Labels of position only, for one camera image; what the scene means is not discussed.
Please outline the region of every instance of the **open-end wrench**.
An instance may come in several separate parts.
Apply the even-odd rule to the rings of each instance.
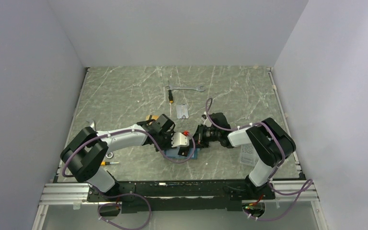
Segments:
[[[88,119],[87,122],[90,124],[89,127],[91,127],[94,131],[96,131],[95,129],[95,121],[92,119]]]
[[[169,86],[166,86],[167,90],[195,90],[198,92],[204,92],[205,87],[203,85],[195,86],[195,87],[188,87],[188,86],[174,86],[169,83]]]

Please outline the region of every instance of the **robotic arm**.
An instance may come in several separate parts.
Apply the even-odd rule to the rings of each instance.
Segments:
[[[203,124],[194,133],[195,147],[207,148],[210,141],[219,141],[226,148],[233,148],[252,143],[259,155],[259,161],[246,177],[248,193],[257,194],[266,186],[267,179],[282,160],[282,155],[263,126],[247,127],[233,132],[221,130],[212,125],[205,115]],[[230,128],[223,113],[210,115],[211,120],[220,127]],[[296,145],[291,137],[272,119],[263,121],[284,150],[286,158],[295,151]],[[98,188],[104,195],[114,196],[121,193],[118,181],[107,171],[100,168],[105,155],[130,146],[153,144],[150,134],[161,150],[180,148],[180,153],[187,156],[190,146],[189,138],[183,133],[174,132],[175,124],[162,114],[156,120],[138,122],[127,128],[112,131],[94,131],[91,127],[83,128],[62,151],[60,157],[67,162],[73,152],[90,139],[97,140],[87,144],[68,164],[68,169],[78,182],[88,182]]]

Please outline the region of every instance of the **metal ring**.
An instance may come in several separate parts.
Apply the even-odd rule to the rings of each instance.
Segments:
[[[106,156],[106,158],[111,159],[112,157],[114,157],[114,153],[113,152],[109,152],[105,156]]]

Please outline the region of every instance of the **green marble surface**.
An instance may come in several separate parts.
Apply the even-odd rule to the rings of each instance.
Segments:
[[[204,85],[204,92],[173,91],[170,114],[167,81],[174,85]],[[145,120],[149,114],[168,115],[176,124],[175,131],[194,133],[201,123],[205,101],[214,98],[211,113],[223,112],[232,126],[274,118],[282,127],[280,109],[266,72],[266,67],[249,66],[123,66],[89,68],[77,108],[70,138],[87,119],[96,121],[96,129],[107,131],[125,128]],[[189,119],[177,119],[176,104],[187,104]],[[241,179],[253,166],[239,163],[241,148],[226,149],[218,142],[202,149],[197,160],[173,164],[155,152],[153,145],[129,147],[115,151],[105,166],[120,181],[126,180],[208,180]],[[293,157],[289,157],[275,178],[296,178]],[[74,178],[58,178],[74,182]]]

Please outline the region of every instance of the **white wall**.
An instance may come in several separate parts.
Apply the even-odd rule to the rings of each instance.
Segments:
[[[310,0],[275,65],[331,229],[368,229],[368,1]]]
[[[273,66],[308,0],[49,0],[86,67]]]
[[[32,227],[83,77],[46,0],[0,0],[0,230]]]

